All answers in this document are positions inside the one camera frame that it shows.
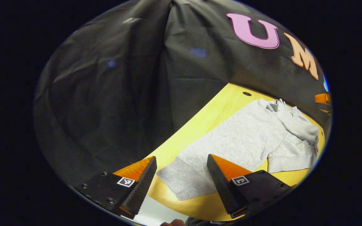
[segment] wooden table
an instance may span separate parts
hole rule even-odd
[[[243,92],[248,92],[252,96],[246,96]],[[205,107],[203,107],[192,119],[190,119],[180,130],[172,135],[166,142],[159,146],[147,157],[156,156],[157,171],[169,165],[182,150],[189,144],[195,142],[207,132],[213,130],[221,122],[229,118],[242,107],[254,100],[263,98],[272,101],[276,98],[266,96],[253,90],[227,84]],[[319,154],[325,144],[325,136],[322,127],[313,119],[305,115],[313,125],[319,128]],[[256,170],[267,171],[267,159]],[[292,186],[300,183],[311,169],[278,172],[272,175]],[[159,203],[179,213],[211,221],[232,220],[223,207],[218,193],[207,196],[199,196],[184,201],[179,201],[170,189],[157,176],[154,177],[148,191],[148,196]]]

